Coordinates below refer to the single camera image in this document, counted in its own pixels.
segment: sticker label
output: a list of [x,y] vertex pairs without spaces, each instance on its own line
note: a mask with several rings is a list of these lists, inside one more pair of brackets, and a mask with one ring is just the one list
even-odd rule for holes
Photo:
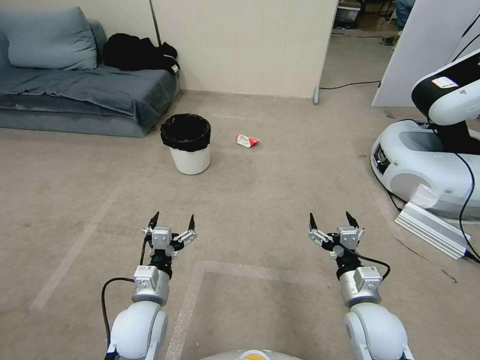
[[457,88],[458,84],[450,80],[446,76],[438,77],[436,79],[433,79],[431,81],[434,83],[436,86],[438,86],[440,89],[448,89],[448,88]]

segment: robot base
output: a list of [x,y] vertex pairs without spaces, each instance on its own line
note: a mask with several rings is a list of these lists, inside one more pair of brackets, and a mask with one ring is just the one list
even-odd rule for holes
[[[480,140],[480,133],[470,131]],[[460,154],[480,175],[480,155]],[[412,120],[391,124],[371,150],[371,167],[383,186],[423,209],[447,218],[458,218],[472,189],[465,164],[454,154],[443,152],[442,143],[430,129]],[[475,188],[463,218],[480,219],[480,190]]]

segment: wall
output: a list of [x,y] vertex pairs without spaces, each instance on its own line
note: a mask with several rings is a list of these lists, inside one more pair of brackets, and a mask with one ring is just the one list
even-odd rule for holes
[[[79,5],[107,36],[156,43],[148,0],[2,0],[10,9]],[[337,0],[154,0],[162,41],[177,48],[182,89],[311,97]]]
[[[462,38],[479,13],[478,0],[417,0],[383,75],[373,106],[413,107],[417,80],[453,60],[480,31],[480,20]],[[480,40],[462,56],[478,49]]]

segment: metal pole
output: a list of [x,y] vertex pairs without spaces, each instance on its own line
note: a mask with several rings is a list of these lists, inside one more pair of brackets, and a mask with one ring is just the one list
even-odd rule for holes
[[154,4],[152,0],[150,1],[150,10],[151,17],[153,18],[153,25],[155,25],[156,39],[158,40],[158,46],[162,46],[162,41],[160,40],[159,25],[157,24],[157,17],[155,16]]

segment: black trash bag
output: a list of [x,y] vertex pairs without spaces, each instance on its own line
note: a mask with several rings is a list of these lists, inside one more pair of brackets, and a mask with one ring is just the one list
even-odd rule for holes
[[211,132],[207,120],[190,113],[173,115],[160,127],[165,145],[189,153],[205,149],[210,144]]

